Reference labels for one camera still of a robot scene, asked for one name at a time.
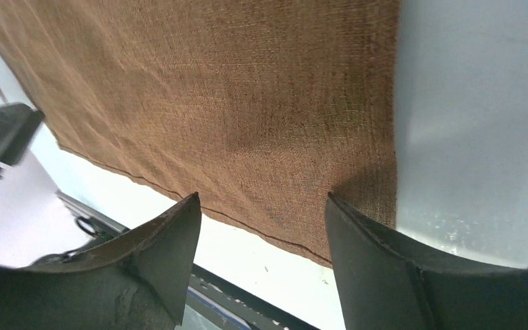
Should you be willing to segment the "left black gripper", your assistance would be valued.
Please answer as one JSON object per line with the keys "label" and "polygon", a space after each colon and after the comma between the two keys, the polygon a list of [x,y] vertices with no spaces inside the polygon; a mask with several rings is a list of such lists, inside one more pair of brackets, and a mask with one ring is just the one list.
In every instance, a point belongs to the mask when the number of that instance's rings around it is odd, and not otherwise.
{"label": "left black gripper", "polygon": [[44,117],[20,102],[0,106],[0,163],[16,166],[22,160]]}

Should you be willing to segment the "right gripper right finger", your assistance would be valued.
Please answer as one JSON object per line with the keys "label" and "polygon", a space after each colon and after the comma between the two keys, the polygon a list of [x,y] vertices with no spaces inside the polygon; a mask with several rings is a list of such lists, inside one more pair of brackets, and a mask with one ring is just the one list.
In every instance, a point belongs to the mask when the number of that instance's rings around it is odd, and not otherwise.
{"label": "right gripper right finger", "polygon": [[528,268],[435,249],[332,194],[324,220],[347,329],[528,329]]}

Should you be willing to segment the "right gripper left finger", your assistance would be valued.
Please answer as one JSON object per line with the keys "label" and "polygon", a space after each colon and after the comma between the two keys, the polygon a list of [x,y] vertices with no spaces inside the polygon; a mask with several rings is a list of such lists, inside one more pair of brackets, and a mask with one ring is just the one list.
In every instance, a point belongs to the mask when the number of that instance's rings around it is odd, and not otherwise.
{"label": "right gripper left finger", "polygon": [[173,329],[199,232],[197,193],[65,260],[0,266],[0,329]]}

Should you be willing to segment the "brown cloth napkin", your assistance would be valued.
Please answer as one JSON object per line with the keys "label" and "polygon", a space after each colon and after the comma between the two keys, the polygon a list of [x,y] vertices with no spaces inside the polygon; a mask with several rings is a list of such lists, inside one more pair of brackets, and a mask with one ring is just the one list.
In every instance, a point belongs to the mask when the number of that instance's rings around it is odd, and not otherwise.
{"label": "brown cloth napkin", "polygon": [[398,1],[0,1],[58,145],[330,266],[328,192],[395,225]]}

